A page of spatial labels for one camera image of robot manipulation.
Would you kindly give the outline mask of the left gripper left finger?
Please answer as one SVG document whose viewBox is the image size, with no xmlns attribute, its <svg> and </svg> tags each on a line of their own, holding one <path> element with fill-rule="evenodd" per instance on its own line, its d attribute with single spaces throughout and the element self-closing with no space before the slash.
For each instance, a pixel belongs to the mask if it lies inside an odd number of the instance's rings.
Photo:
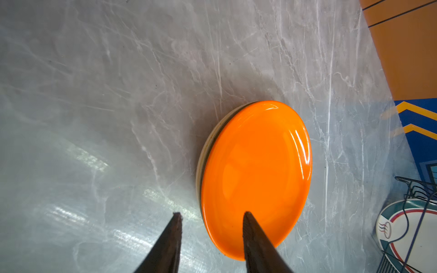
<svg viewBox="0 0 437 273">
<path fill-rule="evenodd" d="M 173 216 L 135 273 L 177 273 L 182 245 L 182 215 Z"/>
</svg>

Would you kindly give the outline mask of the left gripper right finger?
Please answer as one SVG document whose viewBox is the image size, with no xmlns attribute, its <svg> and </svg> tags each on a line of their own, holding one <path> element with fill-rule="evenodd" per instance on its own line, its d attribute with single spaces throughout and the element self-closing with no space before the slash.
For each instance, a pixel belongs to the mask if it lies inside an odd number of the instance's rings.
<svg viewBox="0 0 437 273">
<path fill-rule="evenodd" d="M 243 216 L 242 234 L 248 273 L 293 273 L 250 212 Z"/>
</svg>

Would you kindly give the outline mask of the orange plate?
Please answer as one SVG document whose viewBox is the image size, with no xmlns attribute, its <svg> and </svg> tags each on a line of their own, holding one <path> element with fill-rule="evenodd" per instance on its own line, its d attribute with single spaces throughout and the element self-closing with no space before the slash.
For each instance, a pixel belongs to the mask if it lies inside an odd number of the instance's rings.
<svg viewBox="0 0 437 273">
<path fill-rule="evenodd" d="M 244 260 L 243 216 L 253 214 L 274 246 L 297 223 L 310 190 L 311 141 L 288 105 L 258 101 L 226 115 L 210 133 L 198 161 L 196 189 L 213 244 Z"/>
</svg>

